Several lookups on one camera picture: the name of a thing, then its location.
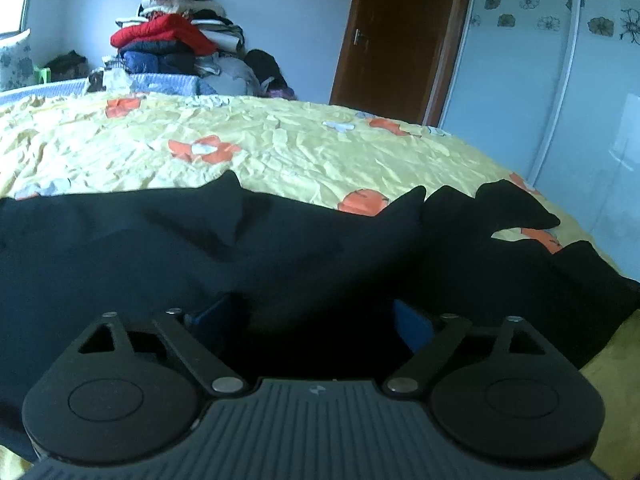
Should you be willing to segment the brown wooden door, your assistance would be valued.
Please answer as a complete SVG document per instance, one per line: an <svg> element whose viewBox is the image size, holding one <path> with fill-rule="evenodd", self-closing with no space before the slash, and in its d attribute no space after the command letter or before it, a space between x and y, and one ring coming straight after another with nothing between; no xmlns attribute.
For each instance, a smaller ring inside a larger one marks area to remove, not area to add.
<svg viewBox="0 0 640 480"><path fill-rule="evenodd" d="M438 125L469 3L352 0L330 103Z"/></svg>

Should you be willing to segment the black bag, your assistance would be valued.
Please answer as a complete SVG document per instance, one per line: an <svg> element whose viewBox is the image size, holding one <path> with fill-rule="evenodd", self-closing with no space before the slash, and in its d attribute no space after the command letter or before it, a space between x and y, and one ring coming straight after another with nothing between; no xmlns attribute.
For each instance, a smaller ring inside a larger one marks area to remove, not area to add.
<svg viewBox="0 0 640 480"><path fill-rule="evenodd" d="M90 73L88 60L75 50L57 56L44 67L50 70L52 82L86 78Z"/></svg>

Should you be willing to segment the white wardrobe with flowers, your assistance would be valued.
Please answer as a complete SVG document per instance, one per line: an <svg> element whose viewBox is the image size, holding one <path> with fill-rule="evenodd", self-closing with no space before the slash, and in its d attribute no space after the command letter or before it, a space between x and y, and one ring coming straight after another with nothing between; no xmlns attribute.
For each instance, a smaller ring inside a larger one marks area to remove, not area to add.
<svg viewBox="0 0 640 480"><path fill-rule="evenodd" d="M442 128L639 274L639 0L470 0Z"/></svg>

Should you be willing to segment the black pants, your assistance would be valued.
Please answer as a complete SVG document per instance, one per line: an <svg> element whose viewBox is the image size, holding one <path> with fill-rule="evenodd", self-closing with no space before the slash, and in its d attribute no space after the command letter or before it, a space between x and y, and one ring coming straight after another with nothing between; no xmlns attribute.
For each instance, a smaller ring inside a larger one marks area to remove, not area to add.
<svg viewBox="0 0 640 480"><path fill-rule="evenodd" d="M506 181L473 195L414 188L372 217L256 193L232 172L199 188L1 203L1 442L32 458L27 391L100 314L170 308L244 377L380 379L408 351L394 305L532 324L584 366L639 286L580 240L557 252L505 229L559 218Z"/></svg>

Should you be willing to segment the green plastic chair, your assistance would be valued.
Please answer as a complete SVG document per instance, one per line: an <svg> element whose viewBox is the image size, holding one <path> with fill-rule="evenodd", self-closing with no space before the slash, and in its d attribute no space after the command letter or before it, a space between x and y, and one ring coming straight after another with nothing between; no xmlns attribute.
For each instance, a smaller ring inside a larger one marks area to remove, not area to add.
<svg viewBox="0 0 640 480"><path fill-rule="evenodd" d="M49 67L34 67L36 84L50 84L52 81L51 70Z"/></svg>

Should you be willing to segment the pile of clothes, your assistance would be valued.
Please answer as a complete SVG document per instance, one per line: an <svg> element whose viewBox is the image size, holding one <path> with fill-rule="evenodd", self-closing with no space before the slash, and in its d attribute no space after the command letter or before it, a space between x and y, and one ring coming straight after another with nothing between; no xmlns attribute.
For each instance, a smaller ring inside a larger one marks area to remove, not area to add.
<svg viewBox="0 0 640 480"><path fill-rule="evenodd" d="M248 50L244 30L216 0L142 0L135 16L116 25L116 53L88 76L91 91L121 76L141 91L296 98L276 59ZM192 78L191 88L178 77Z"/></svg>

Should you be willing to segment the blue mattress edge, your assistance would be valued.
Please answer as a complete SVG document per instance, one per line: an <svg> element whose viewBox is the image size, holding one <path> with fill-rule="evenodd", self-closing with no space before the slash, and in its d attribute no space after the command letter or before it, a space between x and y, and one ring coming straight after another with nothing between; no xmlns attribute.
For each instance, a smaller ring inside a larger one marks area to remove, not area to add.
<svg viewBox="0 0 640 480"><path fill-rule="evenodd" d="M217 94L203 78L188 75L169 74L137 74L120 75L116 79L105 75L112 85L104 84L111 92L155 92L170 96L211 96ZM35 86L14 89L1 93L1 105L9 105L29 96L43 96L44 98L59 98L60 96L79 96L89 89L89 81L73 79L50 84L36 84Z"/></svg>

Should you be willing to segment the floral pillow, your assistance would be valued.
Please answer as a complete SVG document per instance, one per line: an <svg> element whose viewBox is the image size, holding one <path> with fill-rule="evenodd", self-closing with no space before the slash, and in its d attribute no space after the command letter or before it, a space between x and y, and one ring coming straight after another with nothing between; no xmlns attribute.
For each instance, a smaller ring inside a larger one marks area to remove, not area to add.
<svg viewBox="0 0 640 480"><path fill-rule="evenodd" d="M32 62L30 30L2 38L0 41L0 90L25 88L36 83Z"/></svg>

